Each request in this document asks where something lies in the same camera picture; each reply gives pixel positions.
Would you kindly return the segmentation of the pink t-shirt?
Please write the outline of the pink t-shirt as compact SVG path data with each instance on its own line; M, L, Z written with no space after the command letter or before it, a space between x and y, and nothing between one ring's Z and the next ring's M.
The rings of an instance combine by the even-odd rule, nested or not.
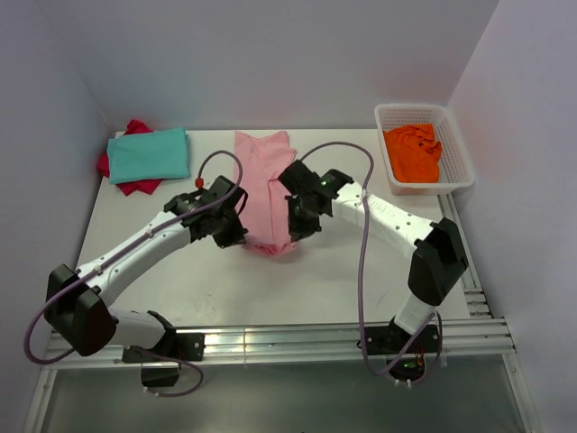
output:
M255 137L234 133L234 154L243 166L241 187L248 193L240 220L248 230L245 249L269 258L296 248L289 235L289 194L279 175L295 160L297 151L289 135L278 131Z

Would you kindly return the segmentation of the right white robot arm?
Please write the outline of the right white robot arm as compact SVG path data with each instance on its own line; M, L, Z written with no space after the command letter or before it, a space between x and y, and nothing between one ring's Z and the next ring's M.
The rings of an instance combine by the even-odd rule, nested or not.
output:
M387 344L390 350L412 350L421 340L420 327L468 269L455 222L413 215L338 170L320 176L301 161L285 169L279 181L288 191L288 233L293 242L319 232L320 217L327 215L369 231L410 260L408 296L389 322Z

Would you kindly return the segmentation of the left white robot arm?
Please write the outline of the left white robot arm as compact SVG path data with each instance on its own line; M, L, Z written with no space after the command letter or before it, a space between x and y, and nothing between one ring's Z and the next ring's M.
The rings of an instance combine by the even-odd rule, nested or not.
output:
M248 231L239 210L243 189L199 189L172 198L152 221L112 251L71 269L50 273L46 321L82 356L108 345L143 349L155 360L172 356L177 330L155 311L114 309L120 295L167 256L206 237L226 248L243 244Z

